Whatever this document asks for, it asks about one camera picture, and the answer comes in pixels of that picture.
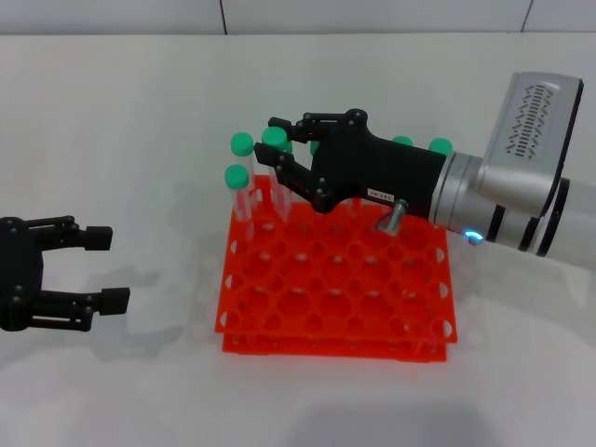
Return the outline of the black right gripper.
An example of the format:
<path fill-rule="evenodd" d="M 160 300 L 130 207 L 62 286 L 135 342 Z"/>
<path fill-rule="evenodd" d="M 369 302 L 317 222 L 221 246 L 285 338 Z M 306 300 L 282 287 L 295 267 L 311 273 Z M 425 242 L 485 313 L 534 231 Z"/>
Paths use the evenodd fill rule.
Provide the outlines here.
<path fill-rule="evenodd" d="M 310 170 L 292 154 L 261 142 L 254 145 L 257 161 L 274 170 L 278 184 L 313 209 L 329 212 L 348 198 L 386 206 L 402 199 L 411 215 L 429 216 L 446 155 L 373 135 L 360 109 L 306 113 L 294 124 L 271 117 L 268 126 L 283 129 L 290 141 L 318 142 Z"/>

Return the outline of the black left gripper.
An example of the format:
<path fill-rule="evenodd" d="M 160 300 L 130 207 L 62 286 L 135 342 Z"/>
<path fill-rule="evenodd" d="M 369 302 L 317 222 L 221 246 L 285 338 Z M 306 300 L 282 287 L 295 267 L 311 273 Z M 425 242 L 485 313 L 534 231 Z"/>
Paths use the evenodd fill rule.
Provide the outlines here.
<path fill-rule="evenodd" d="M 41 291 L 41 251 L 108 251 L 112 238 L 110 226 L 82 229 L 72 215 L 25 222 L 16 217 L 2 218 L 1 329 L 23 331 L 34 317 L 36 328 L 89 332 L 95 313 L 124 315 L 129 305 L 129 288 L 95 293 Z"/>

